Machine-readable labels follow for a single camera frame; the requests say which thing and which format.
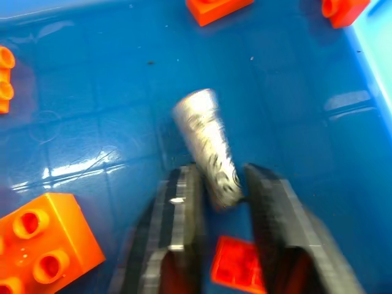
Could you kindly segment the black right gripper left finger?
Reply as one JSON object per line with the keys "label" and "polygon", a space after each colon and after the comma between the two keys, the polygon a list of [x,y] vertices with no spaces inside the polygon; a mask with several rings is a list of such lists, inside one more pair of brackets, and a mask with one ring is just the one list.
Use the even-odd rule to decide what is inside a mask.
{"label": "black right gripper left finger", "polygon": [[107,294],[202,294],[203,196],[194,163],[170,172],[127,232]]}

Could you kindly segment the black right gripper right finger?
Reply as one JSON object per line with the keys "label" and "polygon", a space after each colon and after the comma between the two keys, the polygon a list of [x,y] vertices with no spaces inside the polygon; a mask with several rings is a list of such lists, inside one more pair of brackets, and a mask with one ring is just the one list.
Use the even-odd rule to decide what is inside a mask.
{"label": "black right gripper right finger", "polygon": [[267,294],[366,294],[325,224],[289,181],[244,166],[261,279]]}

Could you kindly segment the silver cylindrical battery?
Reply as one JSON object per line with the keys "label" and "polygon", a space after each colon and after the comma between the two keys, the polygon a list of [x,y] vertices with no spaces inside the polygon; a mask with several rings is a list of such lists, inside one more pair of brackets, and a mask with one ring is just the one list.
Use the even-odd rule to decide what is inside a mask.
{"label": "silver cylindrical battery", "polygon": [[173,116],[206,179],[211,202],[220,209],[236,206],[243,192],[219,116],[215,91],[200,89],[188,94],[175,105]]}

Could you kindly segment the blue plastic bin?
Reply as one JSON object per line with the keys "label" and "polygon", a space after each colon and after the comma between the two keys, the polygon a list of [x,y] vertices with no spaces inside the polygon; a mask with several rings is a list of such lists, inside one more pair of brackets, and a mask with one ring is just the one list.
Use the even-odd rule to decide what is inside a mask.
{"label": "blue plastic bin", "polygon": [[106,294],[145,208],[192,161],[172,117],[217,93],[238,168],[290,181],[368,294],[392,294],[392,134],[358,35],[320,0],[255,0],[201,27],[184,0],[0,0],[16,58],[0,116],[0,216],[74,194],[106,262],[61,294]]}

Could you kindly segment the red toy building brick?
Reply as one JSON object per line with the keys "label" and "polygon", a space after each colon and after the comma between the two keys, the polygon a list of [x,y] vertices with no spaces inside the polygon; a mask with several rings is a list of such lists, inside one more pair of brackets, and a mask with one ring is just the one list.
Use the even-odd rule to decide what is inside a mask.
{"label": "red toy building brick", "polygon": [[267,294],[262,267],[254,243],[220,236],[211,267],[211,280],[219,285],[250,294]]}

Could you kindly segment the orange toy building brick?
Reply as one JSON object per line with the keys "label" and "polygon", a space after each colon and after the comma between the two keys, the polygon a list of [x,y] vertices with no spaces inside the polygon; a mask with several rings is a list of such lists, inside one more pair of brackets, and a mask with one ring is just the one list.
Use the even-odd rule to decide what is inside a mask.
{"label": "orange toy building brick", "polygon": [[104,261],[73,194],[45,193],[0,218],[0,294],[55,294]]}
{"label": "orange toy building brick", "polygon": [[186,6],[199,26],[203,27],[253,2],[254,0],[186,0]]}
{"label": "orange toy building brick", "polygon": [[15,57],[6,47],[0,46],[0,114],[9,112],[14,89],[10,82],[11,70],[15,67]]}
{"label": "orange toy building brick", "polygon": [[350,26],[371,0],[322,0],[322,15],[334,29]]}

